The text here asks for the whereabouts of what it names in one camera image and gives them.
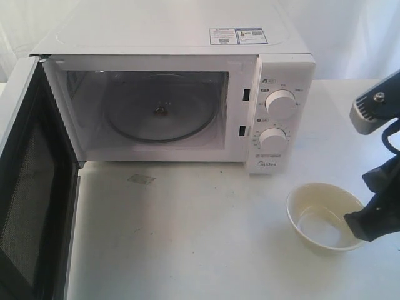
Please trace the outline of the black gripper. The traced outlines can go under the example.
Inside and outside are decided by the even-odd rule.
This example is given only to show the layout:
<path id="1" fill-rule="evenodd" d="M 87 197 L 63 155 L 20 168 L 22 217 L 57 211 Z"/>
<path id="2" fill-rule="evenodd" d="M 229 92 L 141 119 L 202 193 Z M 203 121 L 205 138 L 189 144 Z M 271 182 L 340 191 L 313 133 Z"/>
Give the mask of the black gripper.
<path id="1" fill-rule="evenodd" d="M 399 232 L 399 155 L 364 173 L 362 179 L 374 196 L 360 211 L 344 215 L 353 235 L 372 242 Z"/>

